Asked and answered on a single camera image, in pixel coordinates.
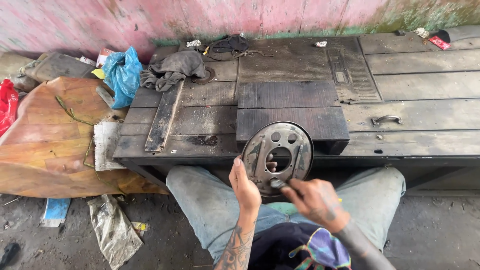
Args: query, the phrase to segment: gray cloth rag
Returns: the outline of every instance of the gray cloth rag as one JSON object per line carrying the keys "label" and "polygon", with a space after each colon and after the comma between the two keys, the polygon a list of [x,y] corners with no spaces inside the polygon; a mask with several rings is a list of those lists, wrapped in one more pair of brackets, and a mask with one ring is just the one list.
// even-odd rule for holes
{"label": "gray cloth rag", "polygon": [[179,51],[140,71],[140,86],[164,92],[179,80],[192,75],[205,78],[201,54],[193,50]]}

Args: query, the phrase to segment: green stool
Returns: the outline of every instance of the green stool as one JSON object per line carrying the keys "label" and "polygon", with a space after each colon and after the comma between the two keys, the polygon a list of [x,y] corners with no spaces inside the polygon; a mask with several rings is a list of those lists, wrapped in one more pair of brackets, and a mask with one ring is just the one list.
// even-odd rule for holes
{"label": "green stool", "polygon": [[278,203],[269,203],[266,205],[277,211],[280,211],[280,213],[282,214],[292,215],[292,214],[298,213],[298,210],[293,203],[278,202]]}

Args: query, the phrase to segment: colorful shirt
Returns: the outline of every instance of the colorful shirt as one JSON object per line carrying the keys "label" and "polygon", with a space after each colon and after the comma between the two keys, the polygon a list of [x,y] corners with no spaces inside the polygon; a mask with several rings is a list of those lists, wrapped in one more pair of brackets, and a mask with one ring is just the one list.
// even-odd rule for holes
{"label": "colorful shirt", "polygon": [[281,223],[253,238],[249,270],[351,270],[347,249],[308,223]]}

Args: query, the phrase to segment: red card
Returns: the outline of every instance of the red card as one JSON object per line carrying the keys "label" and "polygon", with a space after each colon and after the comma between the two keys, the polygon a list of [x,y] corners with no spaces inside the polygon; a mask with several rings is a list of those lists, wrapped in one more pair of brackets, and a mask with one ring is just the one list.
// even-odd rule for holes
{"label": "red card", "polygon": [[429,39],[433,44],[437,45],[441,49],[448,49],[450,48],[450,44],[446,43],[445,41],[441,40],[439,37],[434,36]]}

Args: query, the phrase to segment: tattooed arm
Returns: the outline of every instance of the tattooed arm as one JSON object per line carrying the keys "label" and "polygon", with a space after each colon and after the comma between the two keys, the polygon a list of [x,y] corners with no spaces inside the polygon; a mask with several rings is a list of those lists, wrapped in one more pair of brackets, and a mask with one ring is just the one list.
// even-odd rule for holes
{"label": "tattooed arm", "polygon": [[257,213],[242,213],[215,270],[246,270],[250,259]]}
{"label": "tattooed arm", "polygon": [[322,225],[342,242],[355,269],[395,270],[351,220],[330,182],[291,179],[290,186],[281,189],[283,194],[295,204],[299,213]]}
{"label": "tattooed arm", "polygon": [[228,178],[239,202],[240,214],[215,270],[246,270],[262,199],[257,186],[248,180],[245,166],[239,157],[233,161]]}

